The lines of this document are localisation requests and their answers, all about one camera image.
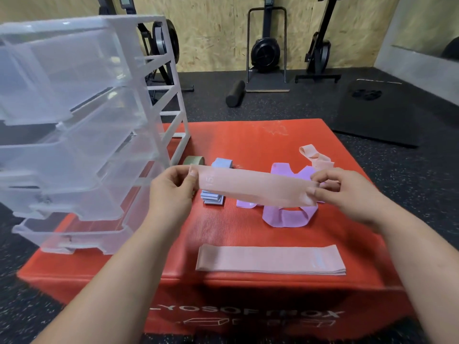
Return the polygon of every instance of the plastic drawer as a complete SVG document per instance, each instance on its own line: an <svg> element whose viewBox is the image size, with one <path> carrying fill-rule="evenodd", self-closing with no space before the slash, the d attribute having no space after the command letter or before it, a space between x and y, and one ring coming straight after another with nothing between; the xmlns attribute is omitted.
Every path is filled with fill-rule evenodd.
<svg viewBox="0 0 459 344"><path fill-rule="evenodd" d="M57 125L0 123L0 187L68 192L100 184L96 173L143 121L136 93L113 88Z"/></svg>
<svg viewBox="0 0 459 344"><path fill-rule="evenodd" d="M54 212L68 212L85 221L116 220L123 215L121 203L152 157L154 147L149 134L139 132L97 173L100 185L66 193L6 188L0 190L0 202L18 217L46 219Z"/></svg>
<svg viewBox="0 0 459 344"><path fill-rule="evenodd" d="M116 33L103 19L5 23L0 26L0 105L5 123L66 120L72 109L131 78Z"/></svg>
<svg viewBox="0 0 459 344"><path fill-rule="evenodd" d="M81 221L73 214L54 213L46 220L24 220L14 226L13 233L37 244L44 252L72 254L78 248L98 248L104 254L114 254L143 222L148 211L150 181L163 169L160 162L154 162L147 180L142 181L141 187L133 187L124 199L124 214L118 220Z"/></svg>

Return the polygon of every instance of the plywood wall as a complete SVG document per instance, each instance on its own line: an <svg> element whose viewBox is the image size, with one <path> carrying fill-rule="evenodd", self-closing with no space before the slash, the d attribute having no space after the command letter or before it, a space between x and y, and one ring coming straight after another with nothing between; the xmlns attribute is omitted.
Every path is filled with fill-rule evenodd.
<svg viewBox="0 0 459 344"><path fill-rule="evenodd" d="M122 13L118 0L114 1L118 13ZM245 69L247 12L252 7L262 7L263 0L134 1L139 14L164 14L174 23L180 42L180 71ZM325 36L332 45L329 66L372 66L398 1L338 1ZM287 68L305 68L304 56L318 30L326 1L275 3L288 12ZM97 11L96 0L1 0L0 21L88 16ZM261 28L262 12L255 12L250 48L261 36ZM273 16L272 36L282 46L283 16L278 11Z"/></svg>
<svg viewBox="0 0 459 344"><path fill-rule="evenodd" d="M439 56L459 36L459 0L416 0L400 25L393 43Z"/></svg>

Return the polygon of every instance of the person's left hand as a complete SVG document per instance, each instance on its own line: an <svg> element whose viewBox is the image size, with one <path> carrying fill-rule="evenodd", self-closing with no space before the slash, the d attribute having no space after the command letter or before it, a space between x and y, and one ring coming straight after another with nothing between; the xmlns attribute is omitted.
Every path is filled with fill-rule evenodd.
<svg viewBox="0 0 459 344"><path fill-rule="evenodd" d="M189 165L181 165L167 168L152 181L147 219L154 229L173 240L178 237L191 211L197 179L196 170L190 171Z"/></svg>

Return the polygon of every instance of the person's left arm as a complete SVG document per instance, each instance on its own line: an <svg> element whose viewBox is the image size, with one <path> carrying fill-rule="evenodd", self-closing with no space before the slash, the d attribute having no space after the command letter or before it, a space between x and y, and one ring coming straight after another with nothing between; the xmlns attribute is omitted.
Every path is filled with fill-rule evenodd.
<svg viewBox="0 0 459 344"><path fill-rule="evenodd" d="M191 210L197 173L188 171L170 167L152 181L141 227L34 344L138 342L169 249Z"/></svg>

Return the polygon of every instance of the forearm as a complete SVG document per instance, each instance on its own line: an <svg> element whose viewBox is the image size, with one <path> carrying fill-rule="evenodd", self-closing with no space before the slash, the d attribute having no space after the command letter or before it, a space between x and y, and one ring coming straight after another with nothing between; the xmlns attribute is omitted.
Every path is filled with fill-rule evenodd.
<svg viewBox="0 0 459 344"><path fill-rule="evenodd" d="M133 343L172 244L147 218L35 343Z"/></svg>
<svg viewBox="0 0 459 344"><path fill-rule="evenodd" d="M418 318L434 343L455 343L459 252L422 220L393 207L378 226Z"/></svg>

